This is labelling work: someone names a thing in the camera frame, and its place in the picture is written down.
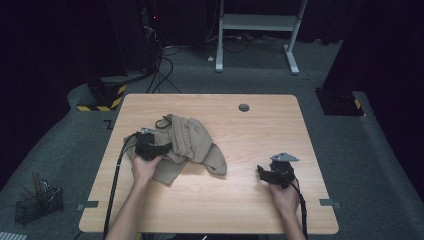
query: wooden table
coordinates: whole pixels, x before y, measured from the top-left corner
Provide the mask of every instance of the wooden table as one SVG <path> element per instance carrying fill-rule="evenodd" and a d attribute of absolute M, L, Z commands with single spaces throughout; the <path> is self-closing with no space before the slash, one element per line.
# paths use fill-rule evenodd
<path fill-rule="evenodd" d="M 239 104 L 248 104 L 242 112 Z M 268 186 L 256 170 L 269 170 L 270 156 L 287 152 L 300 159 L 292 163 L 308 210 L 308 232 L 338 231 L 317 159 L 299 108 L 291 95 L 129 94 L 125 97 L 88 201 L 80 229 L 102 232 L 116 161 L 123 139 L 154 128 L 166 114 L 196 118 L 209 131 L 228 164 L 227 175 L 217 177 L 203 165 L 189 163 L 171 186 L 152 181 L 140 216 L 140 232 L 168 233 L 283 233 Z M 133 178 L 131 164 L 122 160 L 111 215 L 114 220 Z"/>

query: dark background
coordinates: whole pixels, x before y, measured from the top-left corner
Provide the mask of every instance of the dark background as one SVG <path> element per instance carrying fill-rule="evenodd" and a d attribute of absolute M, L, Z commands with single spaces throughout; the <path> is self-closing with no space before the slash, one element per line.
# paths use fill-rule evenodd
<path fill-rule="evenodd" d="M 1 187 L 38 140 L 68 112 L 67 93 L 71 89 L 93 78 L 125 75 L 147 64 L 143 46 L 137 45 L 143 42 L 137 28 L 139 12 L 130 7 L 139 2 L 119 2 L 122 4 L 116 0 L 1 1 L 0 76 L 5 110 Z M 226 9 L 289 14 L 298 6 L 295 0 L 242 2 L 227 1 Z M 203 47 L 202 39 L 212 27 L 215 1 L 163 3 L 157 1 L 157 14 L 159 21 L 164 17 L 164 34 Z M 420 177 L 424 172 L 420 149 L 424 146 L 423 3 L 361 3 L 310 0 L 298 40 L 345 40 L 323 89 L 366 93 L 395 155 L 424 199 Z M 127 8 L 117 11 L 117 5 Z M 134 41 L 124 44 L 128 39 Z M 130 56 L 136 50 L 139 54 Z"/>

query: round black object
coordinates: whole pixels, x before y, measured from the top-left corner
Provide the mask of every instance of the round black object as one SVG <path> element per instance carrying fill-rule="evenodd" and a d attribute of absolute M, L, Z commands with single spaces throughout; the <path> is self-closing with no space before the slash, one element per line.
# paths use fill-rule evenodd
<path fill-rule="evenodd" d="M 242 104 L 239 105 L 239 110 L 242 111 L 242 112 L 247 112 L 247 111 L 250 110 L 250 107 L 249 107 L 249 105 L 242 103 Z"/>

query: black and yellow hazard tape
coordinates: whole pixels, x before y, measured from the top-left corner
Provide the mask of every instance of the black and yellow hazard tape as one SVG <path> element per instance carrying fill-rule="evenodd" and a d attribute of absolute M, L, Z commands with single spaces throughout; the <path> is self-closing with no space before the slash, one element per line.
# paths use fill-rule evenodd
<path fill-rule="evenodd" d="M 122 96 L 125 92 L 125 89 L 127 88 L 127 85 L 123 85 L 121 87 L 119 87 L 116 91 L 116 94 L 114 96 L 110 96 L 110 104 L 107 105 L 77 105 L 77 109 L 79 111 L 83 111 L 83 112 L 91 112 L 91 111 L 102 111 L 102 112 L 107 112 L 107 111 L 113 111 L 116 110 L 116 108 L 118 108 L 119 103 L 121 103 L 122 100 Z"/>

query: white metal stand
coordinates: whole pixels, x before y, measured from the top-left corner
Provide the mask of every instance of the white metal stand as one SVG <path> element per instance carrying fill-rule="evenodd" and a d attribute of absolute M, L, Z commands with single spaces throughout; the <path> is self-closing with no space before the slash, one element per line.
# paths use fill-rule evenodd
<path fill-rule="evenodd" d="M 224 29 L 237 30 L 264 30 L 264 31 L 282 31 L 292 32 L 289 45 L 284 45 L 284 53 L 290 65 L 293 75 L 299 74 L 299 68 L 293 56 L 293 45 L 296 41 L 297 33 L 302 22 L 303 13 L 305 12 L 308 0 L 301 0 L 299 12 L 296 16 L 279 16 L 279 15 L 250 15 L 250 14 L 224 14 L 224 0 L 221 0 L 219 15 L 219 33 L 218 48 L 216 52 L 217 72 L 222 72 L 223 65 L 223 32 Z"/>

